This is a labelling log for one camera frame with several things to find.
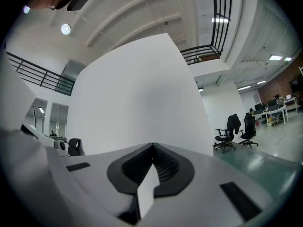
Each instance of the ceiling light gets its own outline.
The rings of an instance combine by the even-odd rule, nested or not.
[[[62,27],[61,27],[61,32],[62,32],[62,34],[64,34],[64,35],[68,35],[68,34],[71,32],[71,26],[68,25],[68,24],[62,25]]]
[[[43,111],[43,108],[42,108],[42,107],[39,107],[39,110],[41,111],[41,113],[44,114],[44,111]]]
[[[223,19],[223,18],[216,18],[216,22],[221,22],[221,23],[227,23],[228,19]]]
[[[260,81],[260,82],[258,82],[257,84],[261,84],[261,83],[264,83],[264,82],[266,82],[266,80],[265,80],[265,81]]]
[[[247,88],[250,88],[251,86],[247,86],[247,87],[242,87],[242,88],[239,88],[238,91],[240,90],[244,90],[244,89],[247,89]]]
[[[23,12],[28,13],[30,11],[30,8],[28,6],[23,7]]]
[[[269,59],[271,61],[279,61],[281,60],[282,56],[272,55]]]

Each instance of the pillar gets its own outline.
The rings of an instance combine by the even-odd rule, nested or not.
[[[44,129],[43,129],[43,133],[46,135],[49,135],[49,124],[51,120],[52,107],[53,107],[53,102],[47,101],[45,117],[44,117]]]

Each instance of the computer monitor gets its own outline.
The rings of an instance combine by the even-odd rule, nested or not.
[[[262,109],[262,104],[257,104],[257,105],[255,105],[255,109],[256,109],[256,110]]]
[[[276,105],[276,99],[271,99],[267,102],[267,106],[270,107],[270,106],[273,106],[273,105]]]

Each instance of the ceiling beam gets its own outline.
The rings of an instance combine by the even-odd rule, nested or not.
[[[97,0],[88,0],[87,3],[84,5],[84,7],[77,12],[77,16],[75,16],[75,19],[71,22],[70,26],[73,28],[75,25],[79,22],[80,17],[83,16],[83,14],[90,8],[90,6]]]
[[[106,26],[108,26],[112,21],[114,21],[117,17],[121,16],[123,13],[128,11],[129,9],[139,5],[140,3],[146,3],[147,0],[135,0],[131,3],[127,4],[123,8],[121,8],[118,12],[110,16],[107,20],[105,20],[88,38],[85,45],[90,46],[91,42],[94,40],[94,38],[97,36],[97,34],[102,31]]]
[[[161,19],[161,20],[158,20],[156,22],[152,22],[152,23],[148,23],[144,26],[142,26],[141,28],[138,28],[137,30],[133,31],[132,33],[128,34],[127,36],[125,36],[124,38],[122,38],[117,44],[116,46],[113,46],[111,47],[106,53],[110,52],[111,50],[123,45],[126,41],[128,41],[129,39],[137,36],[139,33],[147,30],[147,29],[150,29],[154,26],[157,26],[158,24],[161,24],[161,23],[164,23],[165,21],[172,21],[174,19],[178,19],[178,18],[181,18],[181,15],[180,14],[175,14],[175,15],[171,15],[171,16],[168,16],[166,17],[165,19]]]

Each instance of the balcony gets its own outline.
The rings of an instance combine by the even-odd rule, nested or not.
[[[7,52],[7,55],[10,64],[16,68],[16,72],[19,73],[23,80],[58,93],[71,95],[75,81],[35,65],[12,53]]]

